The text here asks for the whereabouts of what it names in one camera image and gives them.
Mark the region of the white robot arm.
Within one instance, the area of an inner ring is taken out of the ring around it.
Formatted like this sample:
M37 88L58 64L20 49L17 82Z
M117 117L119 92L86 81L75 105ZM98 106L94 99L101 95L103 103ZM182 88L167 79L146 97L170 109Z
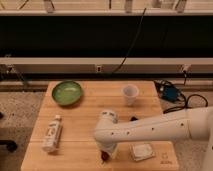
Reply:
M93 133L101 151L111 155L120 142L207 140L201 171L213 171L213 107L184 109L119 123L117 114L101 112Z

